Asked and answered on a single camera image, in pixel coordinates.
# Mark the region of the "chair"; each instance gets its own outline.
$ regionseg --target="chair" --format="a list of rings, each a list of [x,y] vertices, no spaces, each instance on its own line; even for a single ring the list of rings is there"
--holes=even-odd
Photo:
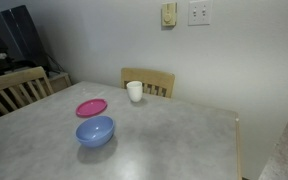
[[[42,67],[2,75],[0,76],[0,111],[7,114],[10,109],[17,110],[53,93]]]
[[[161,71],[138,68],[121,70],[121,88],[126,89],[126,84],[130,81],[141,81],[144,93],[167,98],[172,96],[174,79],[174,74]]]

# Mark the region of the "switch plate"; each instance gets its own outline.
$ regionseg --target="switch plate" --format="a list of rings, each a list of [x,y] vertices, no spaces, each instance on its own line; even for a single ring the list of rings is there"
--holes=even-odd
[[[212,0],[190,1],[188,25],[209,25],[211,22]]]
[[[177,15],[177,3],[166,3],[162,5],[162,26],[175,26]]]

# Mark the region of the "plate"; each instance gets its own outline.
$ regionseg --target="plate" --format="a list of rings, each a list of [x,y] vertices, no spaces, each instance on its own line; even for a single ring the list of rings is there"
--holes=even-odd
[[[76,108],[76,115],[79,117],[91,117],[103,112],[106,107],[107,103],[104,99],[91,99]]]

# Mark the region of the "blue bowl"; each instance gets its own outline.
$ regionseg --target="blue bowl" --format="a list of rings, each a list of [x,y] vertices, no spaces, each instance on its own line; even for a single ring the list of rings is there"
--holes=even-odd
[[[95,116],[79,125],[76,138],[84,146],[99,147],[107,143],[114,134],[115,123],[107,116]]]

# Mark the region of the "cup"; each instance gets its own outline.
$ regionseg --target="cup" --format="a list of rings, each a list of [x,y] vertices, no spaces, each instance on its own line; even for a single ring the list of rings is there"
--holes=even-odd
[[[139,102],[143,95],[143,86],[140,81],[131,81],[126,84],[128,97],[133,102]]]

